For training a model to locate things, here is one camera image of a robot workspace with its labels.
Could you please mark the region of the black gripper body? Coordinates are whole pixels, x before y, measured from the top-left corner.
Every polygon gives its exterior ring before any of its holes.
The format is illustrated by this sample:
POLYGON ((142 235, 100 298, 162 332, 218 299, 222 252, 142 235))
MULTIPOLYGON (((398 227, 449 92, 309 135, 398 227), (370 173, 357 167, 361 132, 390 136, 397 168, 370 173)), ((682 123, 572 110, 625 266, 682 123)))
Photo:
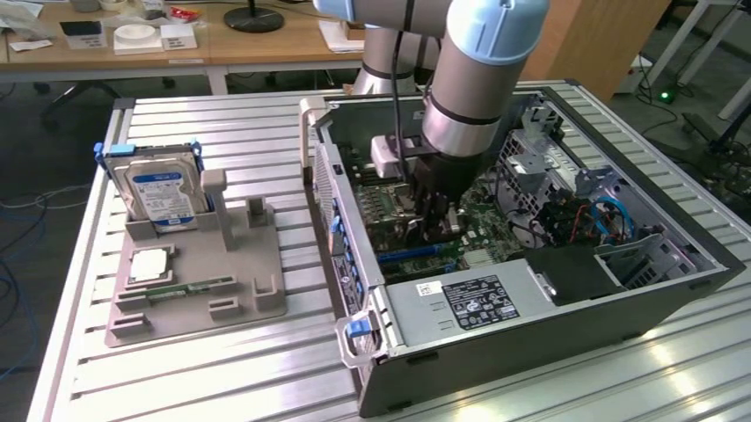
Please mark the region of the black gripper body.
POLYGON ((477 173, 477 156, 420 156, 413 170, 416 196, 422 198, 442 195, 446 199, 460 199, 476 180, 477 173))

